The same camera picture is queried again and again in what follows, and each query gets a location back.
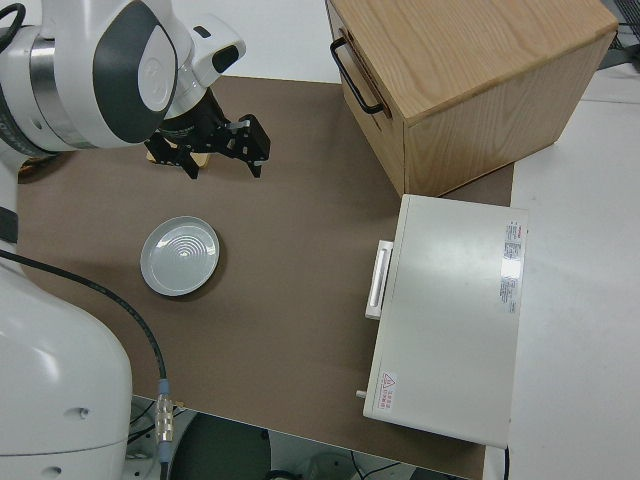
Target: warning triangle symbol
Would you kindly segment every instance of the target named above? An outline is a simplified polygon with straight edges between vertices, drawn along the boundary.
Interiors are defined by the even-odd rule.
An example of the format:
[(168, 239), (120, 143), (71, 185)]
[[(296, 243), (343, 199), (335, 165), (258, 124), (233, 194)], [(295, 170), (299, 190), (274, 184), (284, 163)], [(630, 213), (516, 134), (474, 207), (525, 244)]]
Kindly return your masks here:
[(391, 385), (395, 385), (396, 382), (388, 373), (382, 376), (382, 388), (389, 388)]

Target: cable connector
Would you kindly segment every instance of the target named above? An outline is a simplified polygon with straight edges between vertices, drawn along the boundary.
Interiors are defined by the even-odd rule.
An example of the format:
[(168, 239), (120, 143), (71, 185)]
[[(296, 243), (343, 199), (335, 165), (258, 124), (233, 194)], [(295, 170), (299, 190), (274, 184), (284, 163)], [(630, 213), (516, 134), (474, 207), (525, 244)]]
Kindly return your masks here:
[(158, 442), (158, 461), (170, 463), (173, 441), (173, 402), (169, 398), (169, 381), (160, 379), (156, 402), (156, 439)]

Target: white appliance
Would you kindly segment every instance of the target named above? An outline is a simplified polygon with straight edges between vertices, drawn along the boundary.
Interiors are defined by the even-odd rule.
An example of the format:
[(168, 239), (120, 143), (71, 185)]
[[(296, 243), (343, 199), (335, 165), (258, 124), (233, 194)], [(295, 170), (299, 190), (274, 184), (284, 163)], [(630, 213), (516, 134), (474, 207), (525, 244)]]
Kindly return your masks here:
[(403, 196), (367, 305), (365, 416), (506, 448), (526, 234), (524, 210)]

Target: plate rim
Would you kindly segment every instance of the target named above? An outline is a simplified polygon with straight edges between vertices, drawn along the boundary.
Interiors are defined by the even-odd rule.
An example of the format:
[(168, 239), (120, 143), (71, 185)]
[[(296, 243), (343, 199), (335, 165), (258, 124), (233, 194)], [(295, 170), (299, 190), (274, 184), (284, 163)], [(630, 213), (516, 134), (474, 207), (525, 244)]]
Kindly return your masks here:
[[(169, 233), (171, 230), (174, 230), (175, 228), (178, 228), (181, 225), (188, 224), (188, 223), (192, 223), (197, 226), (203, 227), (203, 230), (206, 231), (207, 234), (211, 236), (213, 243), (216, 246), (216, 253), (215, 255), (213, 255), (214, 261), (211, 265), (211, 268), (209, 269), (207, 274), (203, 276), (201, 281), (199, 281), (197, 284), (190, 286), (186, 289), (172, 290), (172, 289), (166, 288), (159, 282), (155, 281), (156, 280), (155, 277), (151, 274), (151, 265), (150, 265), (150, 259), (151, 259), (150, 252), (152, 250), (151, 244), (154, 243), (153, 247), (155, 247), (155, 245), (157, 244), (157, 240), (155, 242), (153, 242), (152, 240), (160, 232), (163, 232), (162, 235), (164, 236), (167, 233)], [(204, 285), (207, 282), (207, 280), (211, 278), (211, 275), (213, 275), (213, 272), (218, 266), (219, 259), (220, 259), (220, 241), (218, 239), (218, 235), (214, 230), (214, 228), (208, 222), (202, 220), (201, 218), (193, 217), (189, 215), (181, 215), (178, 217), (173, 217), (165, 220), (156, 228), (154, 228), (153, 231), (147, 236), (144, 242), (144, 245), (142, 246), (142, 250), (140, 252), (140, 272), (147, 286), (149, 286), (149, 288), (151, 288), (154, 292), (167, 297), (179, 297), (179, 296), (191, 293), (197, 290), (198, 288), (200, 288), (202, 285)]]

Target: sticker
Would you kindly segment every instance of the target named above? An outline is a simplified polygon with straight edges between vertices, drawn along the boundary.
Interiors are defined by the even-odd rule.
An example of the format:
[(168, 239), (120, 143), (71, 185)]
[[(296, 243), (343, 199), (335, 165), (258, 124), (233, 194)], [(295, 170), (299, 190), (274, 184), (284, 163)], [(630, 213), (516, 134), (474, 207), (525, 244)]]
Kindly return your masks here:
[(391, 411), (393, 408), (393, 399), (395, 397), (396, 385), (398, 384), (398, 375), (391, 372), (382, 372), (380, 377), (380, 392), (378, 395), (378, 410)]
[(500, 269), (500, 300), (504, 309), (515, 314), (518, 309), (518, 287), (522, 270), (522, 225), (511, 222), (504, 234), (502, 268)]

